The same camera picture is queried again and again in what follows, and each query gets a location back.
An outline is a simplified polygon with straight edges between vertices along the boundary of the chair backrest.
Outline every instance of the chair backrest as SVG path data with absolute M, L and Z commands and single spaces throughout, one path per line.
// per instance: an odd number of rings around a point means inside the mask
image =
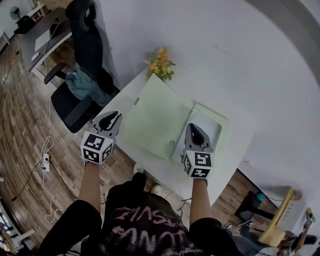
M 102 72 L 103 47 L 95 26 L 96 11 L 92 0 L 73 0 L 66 8 L 74 47 L 80 67 L 97 83 Z

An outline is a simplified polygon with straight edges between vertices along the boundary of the wooden floor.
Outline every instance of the wooden floor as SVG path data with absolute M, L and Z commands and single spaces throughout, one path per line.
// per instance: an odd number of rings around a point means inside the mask
M 80 143 L 85 130 L 90 129 L 88 123 L 76 134 L 69 132 L 51 106 L 51 134 L 54 137 L 54 147 L 50 150 L 51 161 L 61 175 L 61 178 L 51 167 L 51 172 L 43 173 L 38 166 L 25 189 L 17 200 L 16 197 L 24 186 L 34 166 L 40 160 L 43 143 L 49 135 L 49 102 L 50 95 L 56 87 L 44 85 L 36 76 L 26 71 L 22 56 L 16 55 L 19 51 L 21 36 L 17 35 L 11 40 L 11 45 L 0 54 L 0 79 L 9 71 L 7 80 L 0 84 L 0 176 L 5 182 L 0 182 L 0 196 L 3 204 L 12 214 L 17 226 L 22 232 L 35 229 L 31 237 L 38 247 L 48 233 L 53 223 L 47 223 L 44 216 L 50 214 L 50 202 L 44 187 L 52 200 L 53 211 L 67 208 L 79 195 L 84 165 L 81 160 Z M 47 69 L 61 59 L 72 66 L 73 58 L 72 39 L 62 44 L 47 61 Z M 39 67 L 45 73 L 45 67 Z M 134 162 L 120 149 L 115 149 L 110 158 L 100 168 L 100 178 L 104 180 L 104 190 L 107 194 L 114 185 L 128 181 L 133 176 Z M 147 173 L 146 191 L 149 191 L 157 182 Z M 172 191 L 163 187 L 163 197 Z M 229 221 L 235 224 L 240 219 L 234 216 L 248 191 L 257 190 L 238 171 L 222 192 L 221 196 L 212 206 L 212 215 L 222 224 Z M 174 210 L 181 205 L 181 199 L 175 193 L 168 197 Z M 276 208 L 269 201 L 262 202 L 263 209 L 275 212 Z M 189 227 L 190 204 L 183 207 L 183 223 Z M 264 229 L 267 222 L 263 218 L 255 219 L 255 227 Z

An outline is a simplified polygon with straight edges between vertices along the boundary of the black t-shirt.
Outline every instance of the black t-shirt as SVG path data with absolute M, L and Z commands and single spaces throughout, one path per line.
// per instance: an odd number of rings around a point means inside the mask
M 241 256 L 215 219 L 199 219 L 188 231 L 162 197 L 120 188 L 109 191 L 102 228 L 99 212 L 77 200 L 45 237 L 38 255 Z

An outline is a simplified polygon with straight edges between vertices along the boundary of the blue cloth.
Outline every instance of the blue cloth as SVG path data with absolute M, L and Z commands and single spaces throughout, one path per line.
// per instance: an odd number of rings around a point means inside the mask
M 244 226 L 240 230 L 241 236 L 232 235 L 231 231 L 227 231 L 227 233 L 232 237 L 237 249 L 244 256 L 258 255 L 258 252 L 269 247 L 268 245 L 258 241 L 259 236 L 250 232 L 250 227 Z
M 79 100 L 83 100 L 89 95 L 100 107 L 105 107 L 112 99 L 109 94 L 101 90 L 96 81 L 80 68 L 78 63 L 66 73 L 65 82 L 69 90 Z

